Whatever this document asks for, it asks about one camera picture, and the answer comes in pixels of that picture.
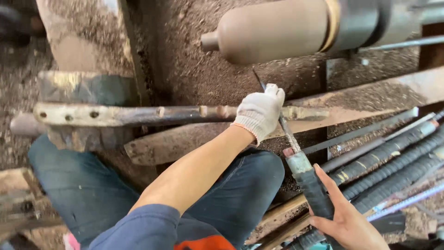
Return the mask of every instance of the finger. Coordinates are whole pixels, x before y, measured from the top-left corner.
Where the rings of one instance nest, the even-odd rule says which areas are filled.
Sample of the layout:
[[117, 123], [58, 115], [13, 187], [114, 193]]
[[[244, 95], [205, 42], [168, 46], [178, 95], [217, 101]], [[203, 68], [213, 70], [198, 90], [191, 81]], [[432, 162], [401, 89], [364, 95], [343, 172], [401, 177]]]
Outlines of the finger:
[[330, 178], [324, 170], [318, 165], [314, 164], [314, 170], [316, 171], [316, 175], [319, 177], [321, 182], [324, 184], [325, 188], [329, 192], [330, 199], [334, 205], [339, 204], [341, 202], [347, 202], [347, 199], [344, 197], [342, 192], [339, 190], [338, 186], [334, 182], [332, 178]]
[[339, 225], [334, 221], [318, 216], [312, 216], [309, 222], [312, 226], [319, 229], [319, 231], [328, 234], [333, 238], [338, 234]]
[[277, 90], [277, 99], [279, 100], [279, 104], [281, 105], [281, 107], [284, 105], [284, 100], [285, 100], [285, 92], [283, 89], [278, 89]]
[[308, 205], [308, 212], [310, 213], [311, 216], [314, 216], [313, 211], [311, 210], [311, 206], [310, 204]]
[[278, 86], [273, 83], [268, 83], [265, 89], [265, 94], [276, 95], [278, 93]]

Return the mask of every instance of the bare hand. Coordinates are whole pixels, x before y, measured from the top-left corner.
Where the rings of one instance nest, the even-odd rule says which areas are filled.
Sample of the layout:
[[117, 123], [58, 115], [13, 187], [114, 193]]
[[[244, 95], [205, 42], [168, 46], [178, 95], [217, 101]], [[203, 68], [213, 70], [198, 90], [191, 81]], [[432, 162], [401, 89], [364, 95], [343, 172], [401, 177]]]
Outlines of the bare hand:
[[310, 224], [335, 238], [348, 250], [389, 250], [381, 234], [342, 195], [335, 182], [319, 167], [314, 165], [316, 174], [325, 185], [335, 208], [333, 220], [312, 215]]

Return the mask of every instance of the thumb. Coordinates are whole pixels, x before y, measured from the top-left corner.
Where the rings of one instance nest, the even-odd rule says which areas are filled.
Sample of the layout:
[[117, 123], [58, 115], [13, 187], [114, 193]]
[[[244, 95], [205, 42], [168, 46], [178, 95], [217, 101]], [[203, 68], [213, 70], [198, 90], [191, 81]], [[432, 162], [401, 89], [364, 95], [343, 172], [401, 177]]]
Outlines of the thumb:
[[318, 216], [312, 216], [310, 218], [310, 224], [333, 238], [336, 237], [339, 231], [338, 223]]

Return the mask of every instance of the pink object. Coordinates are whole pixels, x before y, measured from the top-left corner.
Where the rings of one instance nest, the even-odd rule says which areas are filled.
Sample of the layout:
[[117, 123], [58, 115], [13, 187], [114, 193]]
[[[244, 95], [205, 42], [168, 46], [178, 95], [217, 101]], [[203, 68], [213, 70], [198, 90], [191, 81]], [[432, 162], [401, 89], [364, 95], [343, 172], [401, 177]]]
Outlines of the pink object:
[[65, 250], [80, 250], [80, 244], [71, 233], [63, 236], [63, 242], [65, 243]]

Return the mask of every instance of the wooden board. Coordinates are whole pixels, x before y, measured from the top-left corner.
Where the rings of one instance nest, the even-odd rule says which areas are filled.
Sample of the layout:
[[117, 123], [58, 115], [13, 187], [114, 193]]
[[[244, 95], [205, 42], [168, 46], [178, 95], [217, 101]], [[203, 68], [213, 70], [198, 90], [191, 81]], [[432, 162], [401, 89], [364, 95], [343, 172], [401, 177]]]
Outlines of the wooden board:
[[[424, 106], [444, 100], [444, 67], [365, 84], [313, 97], [288, 101], [287, 105], [325, 108], [323, 121], [290, 121], [293, 133], [322, 128], [361, 118]], [[173, 162], [214, 139], [230, 123], [191, 124], [134, 140], [125, 145], [135, 164]], [[278, 127], [267, 139], [282, 137]]]

